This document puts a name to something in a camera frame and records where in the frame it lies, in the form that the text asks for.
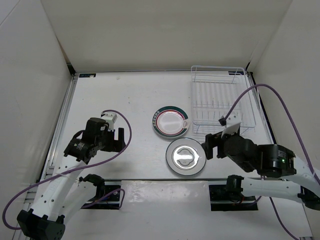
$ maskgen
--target black mount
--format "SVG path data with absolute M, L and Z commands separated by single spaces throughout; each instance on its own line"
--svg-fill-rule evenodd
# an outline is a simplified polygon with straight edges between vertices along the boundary
M 218 121 L 221 124 L 221 126 L 227 125 L 227 120 L 224 116 L 222 118 L 220 118 Z
M 309 189 L 301 186 L 301 193 L 298 194 L 298 198 L 307 208 L 320 211 L 320 198 Z
M 94 199 L 98 200 L 105 195 L 105 179 L 96 175 L 96 174 L 88 174 L 85 178 L 82 176 L 79 177 L 79 182 L 89 182 L 92 183 L 93 186 L 96 187 L 96 192 Z
M 243 179 L 245 178 L 238 175 L 228 176 L 228 178 L 226 179 L 225 191 L 234 194 L 241 194 L 241 192 L 244 190 L 241 187 L 241 182 Z
M 217 150 L 218 150 L 218 155 L 217 155 L 218 159 L 222 159 L 226 157 L 223 151 L 224 143 L 222 141 L 221 136 L 222 136 L 222 131 L 216 134 L 208 134 L 205 136 L 205 142 L 202 143 L 201 146 L 205 152 L 206 159 L 209 160 L 214 158 L 213 149 L 215 147 L 217 147 Z
M 48 216 L 39 217 L 29 211 L 21 210 L 16 218 L 23 234 L 34 240 L 60 240 L 65 233 L 65 216 L 59 216 L 56 221 L 49 221 Z

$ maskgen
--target dish rack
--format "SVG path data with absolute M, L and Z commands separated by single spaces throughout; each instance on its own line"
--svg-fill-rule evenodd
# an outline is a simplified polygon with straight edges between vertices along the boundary
M 224 129 L 219 119 L 249 87 L 245 73 L 242 67 L 191 67 L 192 131 L 198 141 Z M 250 94 L 245 94 L 232 112 L 241 117 L 241 135 L 256 126 Z

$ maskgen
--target plate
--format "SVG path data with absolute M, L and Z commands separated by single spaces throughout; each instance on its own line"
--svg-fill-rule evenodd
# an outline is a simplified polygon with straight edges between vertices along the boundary
M 179 138 L 168 146 L 165 159 L 177 174 L 191 176 L 206 165 L 206 153 L 201 144 L 192 138 Z
M 155 112 L 152 125 L 157 134 L 165 138 L 176 138 L 189 128 L 189 118 L 185 111 L 176 106 L 165 106 Z

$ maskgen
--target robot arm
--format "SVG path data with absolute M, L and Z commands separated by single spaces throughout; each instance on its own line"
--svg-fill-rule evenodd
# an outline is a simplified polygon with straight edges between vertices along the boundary
M 68 195 L 82 170 L 62 173 L 86 166 L 99 150 L 120 152 L 126 144 L 123 128 L 118 129 L 118 140 L 115 140 L 116 119 L 117 115 L 112 112 L 104 113 L 101 118 L 92 117 L 87 121 L 85 130 L 73 136 L 55 173 L 61 177 L 50 181 L 31 209 L 20 211 L 17 217 L 24 235 L 35 240 L 61 239 L 65 224 L 83 204 L 93 197 L 99 199 L 104 195 L 103 178 L 93 174 L 80 178 L 77 189 Z
M 213 148 L 217 147 L 218 158 L 229 157 L 247 173 L 256 170 L 267 178 L 289 180 L 260 180 L 231 175 L 227 178 L 228 192 L 245 197 L 289 199 L 320 211 L 320 186 L 307 164 L 284 146 L 257 145 L 240 136 L 241 121 L 236 115 L 230 115 L 220 123 L 226 128 L 222 132 L 206 135 L 202 144 L 208 160 L 213 158 Z

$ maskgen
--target purple cable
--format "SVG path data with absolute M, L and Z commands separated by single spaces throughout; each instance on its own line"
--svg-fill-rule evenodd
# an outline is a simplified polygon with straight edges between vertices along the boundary
M 276 209 L 276 205 L 272 199 L 272 197 L 269 197 L 270 198 L 270 201 L 271 201 L 271 204 L 272 204 L 272 207 L 273 207 L 273 210 L 275 212 L 275 215 L 276 215 L 276 218 L 278 219 L 280 225 L 282 226 L 282 228 L 286 231 L 287 234 L 290 235 L 290 237 L 292 237 L 294 240 L 299 240 L 297 237 L 295 237 L 291 232 L 289 232 L 289 230 L 286 228 L 286 226 L 283 224 L 283 222 L 281 221 L 280 219 L 280 216 L 278 214 L 278 211 Z
M 298 140 L 299 140 L 299 143 L 300 143 L 300 145 L 301 145 L 301 148 L 302 148 L 302 151 L 303 151 L 304 156 L 305 156 L 305 158 L 306 158 L 306 161 L 308 162 L 308 166 L 309 166 L 309 168 L 310 168 L 310 171 L 311 171 L 311 173 L 314 175 L 315 180 L 316 180 L 316 181 L 318 182 L 318 184 L 320 185 L 320 179 L 319 179 L 318 175 L 315 173 L 315 169 L 314 169 L 314 167 L 313 167 L 313 165 L 312 165 L 312 163 L 311 163 L 311 160 L 310 160 L 310 157 L 309 157 L 309 155 L 308 155 L 307 149 L 306 149 L 306 147 L 305 147 L 305 145 L 304 145 L 304 142 L 302 141 L 302 138 L 301 138 L 300 133 L 299 133 L 297 127 L 296 127 L 296 124 L 295 124 L 293 118 L 291 117 L 291 115 L 290 115 L 290 113 L 289 113 L 289 110 L 288 110 L 288 108 L 287 108 L 284 100 L 282 99 L 282 97 L 280 96 L 280 94 L 279 94 L 273 87 L 269 86 L 268 84 L 259 83 L 259 84 L 256 84 L 256 85 L 253 85 L 253 86 L 247 88 L 247 89 L 246 89 L 243 93 L 241 93 L 241 95 L 235 100 L 234 104 L 232 105 L 232 107 L 230 108 L 229 112 L 227 113 L 227 115 L 225 116 L 224 119 L 226 120 L 226 119 L 229 117 L 229 115 L 231 114 L 232 110 L 235 108 L 235 106 L 237 105 L 237 103 L 240 101 L 240 99 L 241 99 L 247 92 L 249 92 L 251 89 L 254 89 L 254 88 L 257 88 L 257 87 L 266 87 L 266 88 L 272 90 L 272 91 L 274 92 L 274 94 L 278 97 L 278 99 L 280 100 L 280 102 L 281 102 L 281 104 L 282 104 L 282 106 L 283 106 L 283 108 L 284 108 L 284 110 L 285 110 L 285 113 L 286 113 L 286 115 L 288 116 L 288 118 L 289 118 L 289 120 L 290 120 L 290 123 L 291 123 L 291 125 L 292 125 L 292 127 L 293 127 L 293 129 L 294 129 L 294 132 L 295 132 L 295 134 L 296 134 L 296 136 L 297 136 L 297 138 L 298 138 Z
M 262 198 L 262 196 L 259 196 L 254 202 L 251 202 L 247 205 L 245 205 L 246 207 L 251 207 L 252 205 L 255 205 L 257 202 L 259 202 L 259 200 Z
M 104 195 L 103 197 L 99 198 L 97 201 L 94 201 L 94 202 L 92 202 L 92 203 L 90 203 L 90 204 L 88 204 L 88 205 L 85 205 L 85 206 L 83 206 L 81 209 L 89 208 L 89 207 L 91 207 L 91 206 L 93 206 L 93 205 L 101 202 L 102 200 L 104 200 L 105 198 L 109 197 L 110 195 L 112 195 L 112 194 L 114 194 L 114 193 L 117 193 L 117 192 L 119 192 L 119 191 L 123 192 L 123 196 L 122 196 L 122 198 L 121 198 L 120 205 L 119 205 L 119 207 L 117 207 L 117 209 L 120 209 L 120 208 L 122 207 L 122 203 L 124 202 L 125 195 L 126 195 L 126 191 L 125 191 L 124 189 L 122 189 L 122 188 L 118 188 L 118 189 L 116 189 L 116 190 L 113 190 L 113 191 L 107 193 L 107 194 Z
M 131 138 L 132 138 L 132 129 L 131 129 L 131 125 L 128 121 L 128 119 L 119 111 L 116 111 L 116 110 L 112 110 L 112 109 L 109 109 L 109 110 L 104 110 L 102 113 L 105 113 L 105 112 L 114 112 L 116 114 L 119 114 L 126 122 L 126 124 L 128 125 L 128 128 L 129 128 L 129 140 L 126 144 L 126 146 L 120 151 L 118 152 L 116 155 L 108 158 L 107 160 L 104 160 L 104 161 L 101 161 L 101 162 L 98 162 L 98 163 L 95 163 L 95 164 L 92 164 L 92 165 L 86 165 L 86 166 L 81 166 L 81 167 L 77 167 L 77 168 L 74 168 L 74 169 L 71 169 L 71 170 L 67 170 L 67 171 L 64 171 L 62 172 L 61 174 L 62 175 L 66 175 L 66 174 L 70 174 L 72 172 L 75 172 L 75 171 L 79 171 L 79 170 L 82 170 L 82 169 L 89 169 L 89 168 L 93 168 L 93 167 L 96 167 L 96 166 L 99 166 L 99 165 L 102 165 L 102 164 L 105 164 L 107 162 L 110 162 L 111 160 L 115 159 L 116 157 L 118 157 L 120 154 L 122 154 L 126 149 L 127 147 L 129 146 L 130 142 L 131 142 Z M 4 225 L 8 228 L 8 229 L 12 229 L 12 230 L 21 230 L 20 227 L 15 227 L 15 226 L 11 226 L 7 220 L 6 220 L 6 213 L 7 213 L 7 210 L 9 208 L 9 206 L 12 204 L 12 202 L 17 198 L 19 197 L 21 194 L 25 193 L 26 191 L 34 188 L 34 187 L 37 187 L 41 184 L 44 184 L 46 182 L 49 182 L 51 180 L 54 180 L 54 179 L 57 179 L 57 178 L 60 178 L 62 177 L 61 175 L 54 175 L 54 176 L 51 176 L 43 181 L 40 181 L 40 182 L 37 182 L 35 184 L 32 184 L 30 186 L 28 186 L 27 188 L 25 188 L 24 190 L 18 192 L 16 195 L 13 196 L 13 198 L 11 198 L 11 200 L 5 205 L 4 209 L 3 209 L 3 212 L 2 212 L 2 221 L 4 223 Z

